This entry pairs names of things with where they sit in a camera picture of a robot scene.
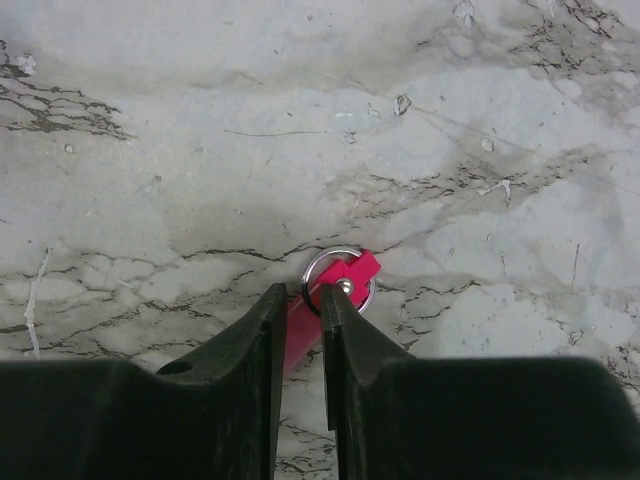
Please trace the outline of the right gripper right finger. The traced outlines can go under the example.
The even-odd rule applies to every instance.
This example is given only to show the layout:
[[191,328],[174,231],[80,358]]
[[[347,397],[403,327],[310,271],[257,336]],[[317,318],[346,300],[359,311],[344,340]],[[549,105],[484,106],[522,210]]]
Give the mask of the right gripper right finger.
[[321,294],[327,417],[342,479],[635,479],[639,422],[600,363],[419,359]]

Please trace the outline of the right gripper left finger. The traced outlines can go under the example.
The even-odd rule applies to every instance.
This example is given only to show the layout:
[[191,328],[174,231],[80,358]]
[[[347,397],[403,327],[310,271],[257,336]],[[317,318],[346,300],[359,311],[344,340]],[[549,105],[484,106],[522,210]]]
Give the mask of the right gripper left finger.
[[5,479],[270,479],[287,292],[148,372],[125,360],[5,361]]

